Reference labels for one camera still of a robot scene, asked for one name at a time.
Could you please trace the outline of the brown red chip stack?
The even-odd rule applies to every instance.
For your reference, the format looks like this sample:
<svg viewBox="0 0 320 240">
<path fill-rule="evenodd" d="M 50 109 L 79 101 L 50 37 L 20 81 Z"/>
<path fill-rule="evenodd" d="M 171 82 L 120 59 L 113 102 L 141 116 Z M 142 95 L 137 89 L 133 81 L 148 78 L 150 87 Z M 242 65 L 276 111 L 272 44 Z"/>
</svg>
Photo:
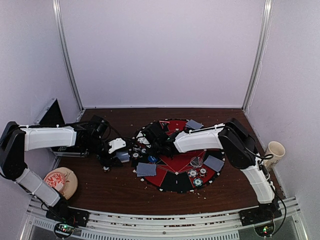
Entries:
<svg viewBox="0 0 320 240">
<path fill-rule="evenodd" d="M 110 167 L 106 167 L 106 166 L 104 166 L 102 169 L 103 169 L 103 171 L 104 171 L 105 173 L 107 173 L 107 172 L 109 172 L 109 171 L 110 171 Z"/>
</svg>

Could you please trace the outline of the grey cards seat two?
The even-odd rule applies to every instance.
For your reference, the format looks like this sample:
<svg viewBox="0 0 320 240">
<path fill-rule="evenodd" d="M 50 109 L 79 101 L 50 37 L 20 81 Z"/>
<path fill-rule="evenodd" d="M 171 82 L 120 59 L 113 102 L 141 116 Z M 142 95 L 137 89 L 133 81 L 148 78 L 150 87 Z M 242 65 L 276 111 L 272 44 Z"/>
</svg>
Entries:
<svg viewBox="0 0 320 240">
<path fill-rule="evenodd" d="M 136 167 L 138 177 L 153 177 L 157 175 L 157 165 L 139 162 Z"/>
</svg>

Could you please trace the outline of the grey cards seat six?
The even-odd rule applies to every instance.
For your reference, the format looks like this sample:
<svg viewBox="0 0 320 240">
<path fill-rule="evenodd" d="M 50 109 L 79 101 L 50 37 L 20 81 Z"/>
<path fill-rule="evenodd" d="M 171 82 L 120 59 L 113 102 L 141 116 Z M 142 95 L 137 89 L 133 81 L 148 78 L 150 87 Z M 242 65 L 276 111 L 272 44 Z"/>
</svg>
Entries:
<svg viewBox="0 0 320 240">
<path fill-rule="evenodd" d="M 185 124 L 186 128 L 192 129 L 192 130 L 199 130 L 203 127 L 204 125 L 202 123 L 199 123 L 193 119 L 190 119 L 187 121 Z"/>
</svg>

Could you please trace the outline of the blue orange poker chip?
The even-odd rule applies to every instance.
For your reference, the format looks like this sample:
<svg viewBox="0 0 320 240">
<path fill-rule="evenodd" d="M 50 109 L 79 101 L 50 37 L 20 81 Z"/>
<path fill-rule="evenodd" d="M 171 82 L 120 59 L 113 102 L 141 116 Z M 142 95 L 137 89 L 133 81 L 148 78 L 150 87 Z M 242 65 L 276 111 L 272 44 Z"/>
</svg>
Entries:
<svg viewBox="0 0 320 240">
<path fill-rule="evenodd" d="M 188 171 L 187 174 L 190 178 L 195 178 L 195 177 L 197 177 L 198 172 L 195 169 L 192 169 L 192 170 Z"/>
</svg>

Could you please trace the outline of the brown white poker chip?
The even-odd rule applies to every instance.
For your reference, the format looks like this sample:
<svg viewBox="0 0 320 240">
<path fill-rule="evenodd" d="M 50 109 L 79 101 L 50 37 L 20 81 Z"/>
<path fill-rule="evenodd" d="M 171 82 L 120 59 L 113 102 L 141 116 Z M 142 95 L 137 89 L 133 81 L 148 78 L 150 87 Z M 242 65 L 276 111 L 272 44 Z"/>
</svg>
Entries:
<svg viewBox="0 0 320 240">
<path fill-rule="evenodd" d="M 208 173 L 208 171 L 207 171 L 206 168 L 200 168 L 200 169 L 199 169 L 199 176 L 200 176 L 201 178 L 206 177 L 206 176 L 207 176 L 207 173 Z"/>
</svg>

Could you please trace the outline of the green blue poker chip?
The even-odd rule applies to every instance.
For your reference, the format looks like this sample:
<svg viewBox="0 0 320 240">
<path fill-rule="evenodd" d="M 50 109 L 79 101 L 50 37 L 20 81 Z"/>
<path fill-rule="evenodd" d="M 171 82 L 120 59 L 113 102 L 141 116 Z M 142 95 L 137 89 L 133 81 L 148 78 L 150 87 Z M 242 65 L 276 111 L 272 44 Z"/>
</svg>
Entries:
<svg viewBox="0 0 320 240">
<path fill-rule="evenodd" d="M 201 178 L 194 178 L 193 184 L 195 187 L 200 187 L 203 185 L 203 180 Z"/>
</svg>

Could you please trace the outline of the grey cards seat nine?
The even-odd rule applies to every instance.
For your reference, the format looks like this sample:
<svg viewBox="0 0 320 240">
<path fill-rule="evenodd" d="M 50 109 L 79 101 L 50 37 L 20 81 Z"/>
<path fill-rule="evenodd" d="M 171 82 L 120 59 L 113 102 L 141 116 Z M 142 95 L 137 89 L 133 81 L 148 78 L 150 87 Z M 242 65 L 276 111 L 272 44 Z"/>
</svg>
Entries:
<svg viewBox="0 0 320 240">
<path fill-rule="evenodd" d="M 225 162 L 212 155 L 209 155 L 207 159 L 203 162 L 204 165 L 214 170 L 215 172 L 220 172 L 223 168 Z"/>
</svg>

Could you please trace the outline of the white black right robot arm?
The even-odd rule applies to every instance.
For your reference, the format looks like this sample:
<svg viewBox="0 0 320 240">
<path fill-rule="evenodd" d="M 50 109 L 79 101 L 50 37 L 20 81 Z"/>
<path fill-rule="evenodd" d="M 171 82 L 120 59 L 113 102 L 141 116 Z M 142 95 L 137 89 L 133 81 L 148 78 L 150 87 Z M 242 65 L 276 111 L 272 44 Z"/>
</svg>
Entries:
<svg viewBox="0 0 320 240">
<path fill-rule="evenodd" d="M 236 118 L 207 128 L 179 130 L 172 135 L 165 132 L 160 122 L 155 122 L 143 130 L 143 135 L 143 143 L 154 156 L 171 157 L 176 153 L 204 149 L 223 150 L 230 164 L 247 177 L 258 200 L 258 207 L 240 211 L 243 224 L 286 217 L 287 212 L 280 208 L 284 202 L 263 163 L 264 160 L 270 160 L 273 154 L 261 156 L 255 139 Z"/>
</svg>

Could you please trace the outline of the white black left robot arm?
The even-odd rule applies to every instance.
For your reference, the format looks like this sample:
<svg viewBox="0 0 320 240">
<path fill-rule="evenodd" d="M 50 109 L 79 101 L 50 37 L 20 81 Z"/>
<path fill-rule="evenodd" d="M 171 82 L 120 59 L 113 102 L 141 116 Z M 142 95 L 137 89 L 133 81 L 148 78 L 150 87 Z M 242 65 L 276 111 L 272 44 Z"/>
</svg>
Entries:
<svg viewBox="0 0 320 240">
<path fill-rule="evenodd" d="M 110 124 L 98 116 L 90 121 L 63 125 L 19 125 L 10 121 L 0 137 L 0 175 L 37 197 L 61 222 L 67 222 L 73 218 L 68 201 L 27 166 L 25 152 L 78 147 L 97 155 L 101 165 L 110 168 L 121 164 L 115 155 L 117 150 L 126 146 L 126 142 L 121 137 L 104 140 L 108 128 Z"/>
</svg>

